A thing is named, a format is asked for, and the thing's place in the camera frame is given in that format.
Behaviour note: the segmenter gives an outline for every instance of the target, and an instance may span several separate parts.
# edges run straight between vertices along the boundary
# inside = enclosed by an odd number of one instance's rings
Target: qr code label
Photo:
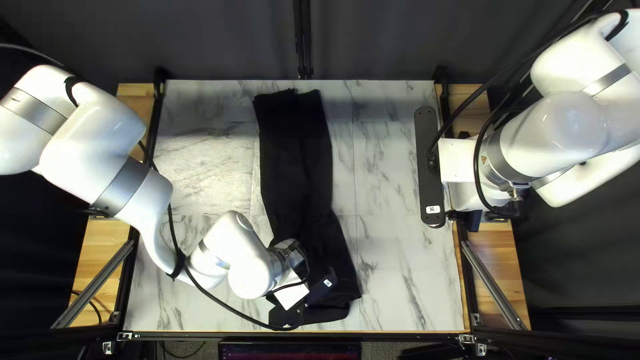
[[[427,214],[437,214],[439,212],[440,212],[440,206],[438,205],[427,206]]]

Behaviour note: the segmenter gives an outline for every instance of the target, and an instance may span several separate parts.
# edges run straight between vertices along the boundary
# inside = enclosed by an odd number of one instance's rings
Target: folded black fabric
[[[344,318],[360,289],[338,218],[331,210],[332,146],[320,92],[258,95],[260,187],[274,245],[297,239],[307,251],[313,285],[333,268],[338,284],[305,311],[304,323]]]

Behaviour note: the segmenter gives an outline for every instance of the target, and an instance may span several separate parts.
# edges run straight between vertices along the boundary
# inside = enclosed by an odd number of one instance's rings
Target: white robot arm
[[[144,123],[99,88],[86,82],[66,84],[70,78],[56,67],[37,66],[0,101],[0,174],[34,170],[130,224],[140,232],[153,262],[172,273],[177,257],[159,233],[172,185],[128,155],[144,135]],[[267,249],[251,223],[229,211],[186,266],[205,289],[228,277],[239,297],[254,299],[283,285],[290,269],[302,261],[299,252],[286,249],[293,243]],[[193,284],[184,270],[177,278]]]
[[[491,205],[533,187],[550,206],[563,206],[640,160],[640,10],[627,11],[628,24],[609,41],[618,13],[574,31],[536,59],[531,79],[544,98],[487,136],[480,149],[481,185]],[[460,211],[486,209],[473,184],[472,143],[442,139],[438,146],[442,181]]]

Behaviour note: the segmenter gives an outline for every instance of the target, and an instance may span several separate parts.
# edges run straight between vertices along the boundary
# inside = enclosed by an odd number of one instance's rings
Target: marble tabletop
[[[437,108],[431,81],[168,81],[154,159],[173,183],[180,247],[189,254],[228,210],[245,214],[271,241],[252,100],[286,88],[321,92],[333,145],[333,210],[363,294],[347,318],[296,331],[462,331],[451,224],[430,229],[420,221],[413,112]],[[170,246],[166,219],[161,232]],[[240,299],[226,281],[212,293],[267,322],[272,305],[264,298]],[[124,329],[270,332],[173,282],[142,246]]]

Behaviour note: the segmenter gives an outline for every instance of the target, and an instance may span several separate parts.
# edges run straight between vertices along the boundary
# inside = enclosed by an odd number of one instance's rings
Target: wooden tabletop
[[[455,110],[478,86],[479,85],[450,85],[449,103],[451,111]],[[442,88],[440,85],[436,85],[436,93],[440,95],[441,91]],[[154,103],[152,84],[120,84],[117,97],[138,113],[148,125]],[[484,93],[456,120],[453,126],[454,133],[457,134],[460,131],[468,131],[472,135],[477,134],[484,121],[488,118],[489,112],[488,98],[486,93]],[[136,159],[142,159],[142,152],[137,148],[132,151],[131,155]],[[454,226],[454,239],[457,238],[455,228]],[[89,220],[76,272],[74,290],[84,289],[109,259],[111,259],[112,255],[124,244],[128,233],[129,225],[121,221]],[[530,327],[511,224],[483,223],[480,226],[480,231],[470,233],[468,237],[478,256],[489,269],[507,296],[507,299],[511,301],[513,307],[525,324]],[[458,242],[455,241],[454,243],[462,291],[465,329],[468,330],[469,321],[461,271],[460,249],[458,248]],[[119,277],[120,268],[113,273],[111,278],[95,296],[96,306],[100,309],[103,321],[109,318],[109,314],[115,306]],[[507,327],[498,307],[495,305],[482,281],[480,281],[477,276],[474,276],[474,278],[478,308],[484,324]],[[96,324],[96,314],[90,306],[86,306],[72,326]]]

